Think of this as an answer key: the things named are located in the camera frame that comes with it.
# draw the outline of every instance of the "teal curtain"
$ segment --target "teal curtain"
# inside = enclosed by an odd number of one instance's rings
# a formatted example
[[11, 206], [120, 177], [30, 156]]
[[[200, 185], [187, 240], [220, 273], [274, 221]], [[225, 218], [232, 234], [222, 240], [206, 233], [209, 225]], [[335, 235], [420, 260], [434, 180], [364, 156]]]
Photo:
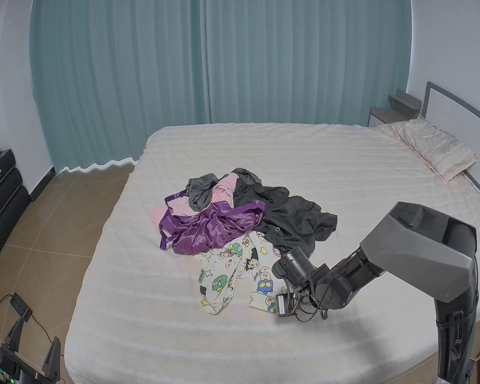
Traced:
[[138, 159], [168, 125], [366, 125], [410, 46], [410, 0], [34, 0], [30, 31], [56, 169]]

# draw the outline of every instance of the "white label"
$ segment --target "white label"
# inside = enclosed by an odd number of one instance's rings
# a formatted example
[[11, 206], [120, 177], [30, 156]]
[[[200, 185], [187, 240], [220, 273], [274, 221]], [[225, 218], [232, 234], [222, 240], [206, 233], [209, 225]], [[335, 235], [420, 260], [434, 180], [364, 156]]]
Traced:
[[283, 303], [283, 295], [277, 296], [277, 305], [278, 305], [278, 313], [281, 315], [285, 314], [285, 304]]

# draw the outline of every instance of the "headboard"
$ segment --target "headboard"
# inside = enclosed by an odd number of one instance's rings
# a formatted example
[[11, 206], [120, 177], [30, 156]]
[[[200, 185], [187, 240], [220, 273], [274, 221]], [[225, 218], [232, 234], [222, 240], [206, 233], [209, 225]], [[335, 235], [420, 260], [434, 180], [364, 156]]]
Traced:
[[[432, 82], [427, 83], [422, 116], [431, 124], [468, 144], [480, 156], [480, 111]], [[480, 189], [480, 160], [464, 171]]]

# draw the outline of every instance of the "pillow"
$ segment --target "pillow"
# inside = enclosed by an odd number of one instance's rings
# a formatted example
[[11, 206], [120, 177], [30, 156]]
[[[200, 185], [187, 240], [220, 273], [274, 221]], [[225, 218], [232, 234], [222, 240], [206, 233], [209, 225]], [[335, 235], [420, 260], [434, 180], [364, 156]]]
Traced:
[[444, 183], [477, 160], [468, 145], [427, 120], [399, 121], [390, 124], [390, 128]]

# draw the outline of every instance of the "white bed sheet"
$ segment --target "white bed sheet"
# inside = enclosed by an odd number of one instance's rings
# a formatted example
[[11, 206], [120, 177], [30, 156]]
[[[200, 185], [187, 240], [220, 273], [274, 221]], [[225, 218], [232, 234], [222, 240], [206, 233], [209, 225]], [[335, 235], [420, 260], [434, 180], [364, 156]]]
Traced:
[[443, 184], [403, 143], [344, 125], [208, 124], [153, 134], [105, 223], [65, 345], [77, 383], [379, 383], [436, 351], [433, 300], [390, 274], [309, 323], [248, 307], [252, 282], [207, 314], [200, 264], [159, 249], [155, 204], [190, 177], [244, 167], [338, 215], [315, 265], [335, 265], [399, 200], [480, 228], [480, 194]]

